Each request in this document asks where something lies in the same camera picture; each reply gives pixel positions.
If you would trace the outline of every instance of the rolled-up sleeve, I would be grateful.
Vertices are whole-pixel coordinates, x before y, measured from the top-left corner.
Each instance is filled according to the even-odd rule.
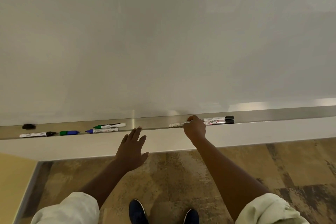
[[[309,224],[298,211],[281,197],[267,193],[248,203],[236,224]]]
[[[97,224],[98,203],[83,192],[73,192],[59,205],[51,205],[39,210],[31,224]]]

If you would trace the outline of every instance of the wooden floor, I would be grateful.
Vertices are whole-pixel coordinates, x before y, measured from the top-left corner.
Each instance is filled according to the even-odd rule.
[[[222,153],[287,200],[311,224],[336,223],[336,139],[221,148]],[[113,158],[44,162],[20,223],[58,204]],[[200,223],[233,223],[197,151],[151,154],[128,173],[100,211],[100,223],[130,223],[128,204],[139,199],[149,223],[183,223],[195,208]]]

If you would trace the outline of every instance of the black marker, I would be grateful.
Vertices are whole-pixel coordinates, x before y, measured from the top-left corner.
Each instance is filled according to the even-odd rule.
[[[21,134],[20,137],[41,137],[41,136],[53,136],[56,135],[56,132],[40,132],[40,133],[29,133],[29,134]]]

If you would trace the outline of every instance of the shoe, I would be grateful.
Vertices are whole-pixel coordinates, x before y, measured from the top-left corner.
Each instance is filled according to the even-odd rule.
[[[145,209],[137,199],[129,203],[128,215],[132,224],[148,224]]]
[[[200,224],[198,213],[195,209],[190,209],[184,217],[183,224]]]

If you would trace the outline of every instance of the right hand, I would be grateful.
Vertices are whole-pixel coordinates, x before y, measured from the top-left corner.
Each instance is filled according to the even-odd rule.
[[[196,115],[190,116],[187,121],[190,123],[183,124],[184,133],[192,140],[194,138],[205,138],[205,124]]]

